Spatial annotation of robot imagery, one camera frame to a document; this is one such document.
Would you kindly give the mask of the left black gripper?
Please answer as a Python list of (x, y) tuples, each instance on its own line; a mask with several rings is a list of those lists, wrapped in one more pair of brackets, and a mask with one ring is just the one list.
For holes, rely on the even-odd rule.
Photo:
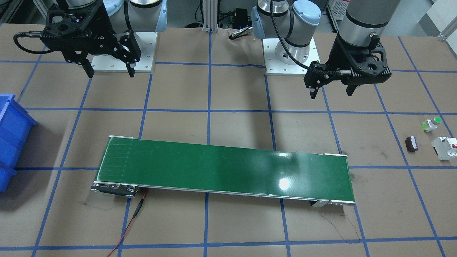
[(358, 86), (384, 83), (392, 75), (379, 36), (369, 36), (367, 47), (350, 45), (341, 36), (336, 36), (327, 62), (321, 64), (313, 61), (310, 68), (325, 72), (340, 72), (330, 75), (308, 69), (304, 76), (304, 83), (310, 90), (311, 99), (315, 99), (319, 89), (333, 80), (340, 80), (346, 85), (346, 94), (352, 96)]

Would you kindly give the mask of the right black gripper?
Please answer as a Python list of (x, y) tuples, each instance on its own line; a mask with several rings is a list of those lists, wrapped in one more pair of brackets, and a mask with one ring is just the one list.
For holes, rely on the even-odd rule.
[(51, 51), (60, 51), (69, 63), (79, 64), (88, 78), (94, 69), (87, 55), (107, 54), (124, 62), (131, 78), (141, 50), (132, 29), (117, 36), (104, 3), (54, 3), (40, 40)]

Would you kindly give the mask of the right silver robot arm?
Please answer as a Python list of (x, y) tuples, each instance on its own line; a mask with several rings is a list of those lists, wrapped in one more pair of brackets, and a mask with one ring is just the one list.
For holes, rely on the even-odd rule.
[(167, 25), (166, 0), (57, 0), (39, 33), (66, 62), (95, 72), (151, 72), (158, 33)]

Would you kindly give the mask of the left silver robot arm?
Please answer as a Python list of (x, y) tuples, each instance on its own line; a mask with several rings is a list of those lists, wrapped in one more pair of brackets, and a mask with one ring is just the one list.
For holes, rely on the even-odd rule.
[(352, 96), (361, 85), (387, 81), (392, 72), (380, 37), (399, 5), (398, 0), (350, 0), (328, 60), (311, 60), (311, 41), (322, 10), (311, 0), (259, 0), (251, 10), (253, 34), (277, 39), (274, 59), (305, 70), (305, 87), (315, 98), (334, 80)]

